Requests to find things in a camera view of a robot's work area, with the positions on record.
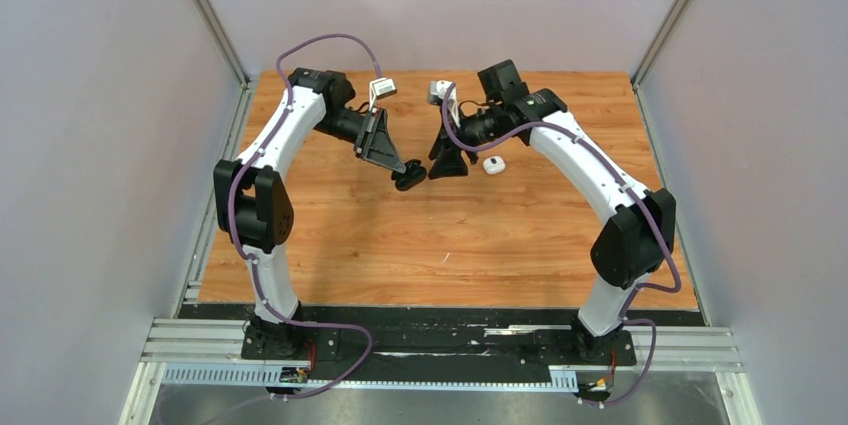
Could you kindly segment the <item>white earbud charging case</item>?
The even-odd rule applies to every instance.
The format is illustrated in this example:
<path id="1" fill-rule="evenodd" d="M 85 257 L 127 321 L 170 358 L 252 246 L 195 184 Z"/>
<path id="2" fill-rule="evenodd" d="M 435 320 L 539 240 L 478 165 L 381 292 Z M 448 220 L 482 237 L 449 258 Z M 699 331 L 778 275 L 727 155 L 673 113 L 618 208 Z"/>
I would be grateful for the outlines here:
<path id="1" fill-rule="evenodd" d="M 482 167 L 487 175 L 498 175 L 506 169 L 506 163 L 500 156 L 491 156 L 482 162 Z"/>

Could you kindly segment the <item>black earbud charging case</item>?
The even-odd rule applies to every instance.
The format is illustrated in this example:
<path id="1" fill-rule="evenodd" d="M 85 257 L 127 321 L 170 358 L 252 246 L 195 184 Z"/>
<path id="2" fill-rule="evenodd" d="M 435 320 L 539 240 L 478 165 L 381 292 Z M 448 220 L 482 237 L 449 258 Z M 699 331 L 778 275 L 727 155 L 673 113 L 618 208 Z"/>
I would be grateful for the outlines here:
<path id="1" fill-rule="evenodd" d="M 391 180 L 397 191 L 406 192 L 423 182 L 427 176 L 428 171 L 422 161 L 411 159 L 405 163 L 403 172 L 393 171 L 391 173 Z"/>

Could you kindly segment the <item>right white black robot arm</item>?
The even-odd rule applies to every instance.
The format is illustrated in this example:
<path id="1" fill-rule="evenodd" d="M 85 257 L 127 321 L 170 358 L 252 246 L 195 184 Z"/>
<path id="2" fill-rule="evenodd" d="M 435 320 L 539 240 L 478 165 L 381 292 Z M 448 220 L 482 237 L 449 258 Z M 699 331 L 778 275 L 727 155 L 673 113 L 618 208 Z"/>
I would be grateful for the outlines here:
<path id="1" fill-rule="evenodd" d="M 473 114 L 461 110 L 457 86 L 437 80 L 428 101 L 441 125 L 429 153 L 431 179 L 465 176 L 480 152 L 513 137 L 549 160 L 582 194 L 602 228 L 589 255 L 596 279 L 571 322 L 571 349 L 596 362 L 612 347 L 638 292 L 653 287 L 661 266 L 676 267 L 672 252 L 676 200 L 652 190 L 618 166 L 578 124 L 549 88 L 529 89 L 511 60 L 478 74 L 485 101 Z"/>

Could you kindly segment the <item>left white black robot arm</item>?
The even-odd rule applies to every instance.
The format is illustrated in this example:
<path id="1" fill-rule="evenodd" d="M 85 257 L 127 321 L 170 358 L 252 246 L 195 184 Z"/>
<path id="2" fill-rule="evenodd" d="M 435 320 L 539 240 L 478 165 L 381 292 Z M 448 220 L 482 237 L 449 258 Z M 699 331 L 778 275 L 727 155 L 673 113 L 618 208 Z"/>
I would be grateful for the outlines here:
<path id="1" fill-rule="evenodd" d="M 237 158 L 221 159 L 213 169 L 219 228 L 245 261 L 255 294 L 254 314 L 245 332 L 247 359 L 297 357 L 305 348 L 308 325 L 293 290 L 285 244 L 295 213 L 284 179 L 312 131 L 351 144 L 356 158 L 390 171 L 399 191 L 427 175 L 418 160 L 405 161 L 391 140 L 388 113 L 378 107 L 396 94 L 395 82 L 378 75 L 368 99 L 349 107 L 356 96 L 346 75 L 297 68 L 285 80 L 281 102 L 256 139 Z"/>

